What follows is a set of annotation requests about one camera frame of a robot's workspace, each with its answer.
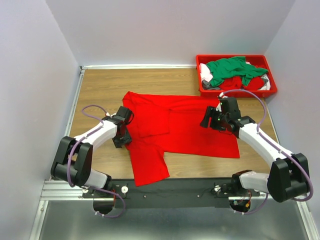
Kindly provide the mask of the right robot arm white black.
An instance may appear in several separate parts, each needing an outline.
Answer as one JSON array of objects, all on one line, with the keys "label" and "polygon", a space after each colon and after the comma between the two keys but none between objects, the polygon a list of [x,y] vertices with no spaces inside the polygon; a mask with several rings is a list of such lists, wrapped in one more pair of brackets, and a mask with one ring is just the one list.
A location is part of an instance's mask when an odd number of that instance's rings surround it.
[{"label": "right robot arm white black", "polygon": [[233,174],[230,191],[234,195],[257,190],[271,195],[278,203],[304,202],[313,197],[306,156],[282,147],[261,130],[259,123],[249,116],[242,116],[235,97],[221,97],[216,107],[208,106],[200,126],[230,132],[251,146],[270,167],[268,174],[253,170]]}]

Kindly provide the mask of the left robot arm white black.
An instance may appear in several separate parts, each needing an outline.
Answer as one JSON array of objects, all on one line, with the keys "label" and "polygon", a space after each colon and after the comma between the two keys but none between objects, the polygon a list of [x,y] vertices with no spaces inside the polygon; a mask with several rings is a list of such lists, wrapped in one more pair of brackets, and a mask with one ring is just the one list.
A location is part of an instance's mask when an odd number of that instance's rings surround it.
[{"label": "left robot arm white black", "polygon": [[64,136],[58,145],[50,175],[66,181],[71,187],[89,187],[101,198],[107,197],[112,190],[112,177],[92,168],[93,152],[108,140],[116,148],[122,148],[132,142],[127,126],[134,118],[134,113],[127,107],[120,106],[115,114],[110,115],[103,107],[105,116],[99,118],[85,113],[87,117],[99,123],[87,132],[75,137]]}]

